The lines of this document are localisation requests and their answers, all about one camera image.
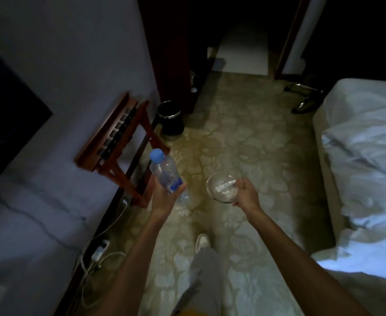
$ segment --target television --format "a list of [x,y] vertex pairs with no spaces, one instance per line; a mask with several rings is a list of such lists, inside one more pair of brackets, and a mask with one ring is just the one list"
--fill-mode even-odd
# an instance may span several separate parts
[[0,174],[51,115],[0,59]]

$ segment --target white shoe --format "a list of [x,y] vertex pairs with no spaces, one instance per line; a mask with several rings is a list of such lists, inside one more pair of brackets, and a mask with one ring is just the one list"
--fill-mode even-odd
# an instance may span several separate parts
[[200,234],[196,241],[196,254],[204,247],[211,247],[211,241],[206,234]]

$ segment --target person's leg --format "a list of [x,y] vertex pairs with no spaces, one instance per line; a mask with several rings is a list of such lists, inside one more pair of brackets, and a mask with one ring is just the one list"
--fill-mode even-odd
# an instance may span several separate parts
[[222,303],[222,275],[218,253],[210,247],[206,234],[196,242],[196,256],[190,265],[190,287],[177,303],[173,315],[180,311],[196,311],[220,316]]

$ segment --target black trash can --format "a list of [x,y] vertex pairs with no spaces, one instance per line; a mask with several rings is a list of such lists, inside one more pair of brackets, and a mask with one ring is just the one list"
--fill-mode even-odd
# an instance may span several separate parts
[[174,101],[165,101],[158,106],[158,115],[162,124],[162,133],[167,136],[180,135],[184,131],[181,108]]

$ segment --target person's left hand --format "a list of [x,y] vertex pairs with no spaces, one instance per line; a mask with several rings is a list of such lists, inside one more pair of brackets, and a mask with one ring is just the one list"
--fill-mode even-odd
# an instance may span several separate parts
[[150,219],[162,224],[165,223],[169,214],[171,214],[175,201],[186,188],[187,183],[183,183],[178,186],[176,191],[169,193],[169,191],[167,191],[167,189],[159,183],[158,179],[155,178],[155,190],[153,191]]

